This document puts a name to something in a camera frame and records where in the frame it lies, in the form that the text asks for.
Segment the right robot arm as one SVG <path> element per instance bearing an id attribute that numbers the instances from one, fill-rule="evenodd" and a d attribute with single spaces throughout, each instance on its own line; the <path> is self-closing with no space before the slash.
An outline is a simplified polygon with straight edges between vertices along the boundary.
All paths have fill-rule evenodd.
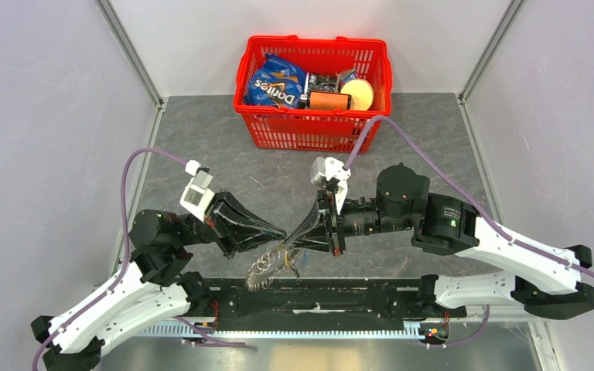
<path id="1" fill-rule="evenodd" d="M 583 245 L 550 247 L 493 225 L 460 199 L 430 192 L 430 181 L 403 164 L 383 169 L 373 198 L 349 199 L 346 182 L 323 160 L 312 166 L 316 201 L 286 246 L 340 256 L 349 237 L 411 231 L 411 245 L 428 254 L 465 257 L 495 267 L 492 274 L 420 278 L 417 309 L 426 316 L 444 308 L 512 305 L 540 318 L 566 320 L 594 310 L 594 288 L 581 281 L 573 264 L 589 268 L 592 252 Z"/>

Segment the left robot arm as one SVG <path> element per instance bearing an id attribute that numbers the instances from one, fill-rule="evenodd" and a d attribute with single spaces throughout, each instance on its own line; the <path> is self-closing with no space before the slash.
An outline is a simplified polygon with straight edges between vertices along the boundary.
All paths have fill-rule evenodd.
<path id="1" fill-rule="evenodd" d="M 138 212 L 114 275 L 63 314 L 32 321 L 40 344 L 32 369 L 43 363 L 48 370 L 92 370 L 144 328 L 184 314 L 209 314 L 215 308 L 211 290 L 200 273 L 184 270 L 193 258 L 186 247 L 214 243 L 232 258 L 286 236 L 226 190 L 186 190 L 180 205 L 180 215 Z"/>

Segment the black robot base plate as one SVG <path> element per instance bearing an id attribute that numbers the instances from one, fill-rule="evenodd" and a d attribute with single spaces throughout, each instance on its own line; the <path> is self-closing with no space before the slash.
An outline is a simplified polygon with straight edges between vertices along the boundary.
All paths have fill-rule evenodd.
<path id="1" fill-rule="evenodd" d="M 249 291 L 242 278 L 207 278 L 184 318 L 218 330 L 396 329 L 404 320 L 468 318 L 468 306 L 435 303 L 433 284 L 416 278 L 279 278 Z"/>

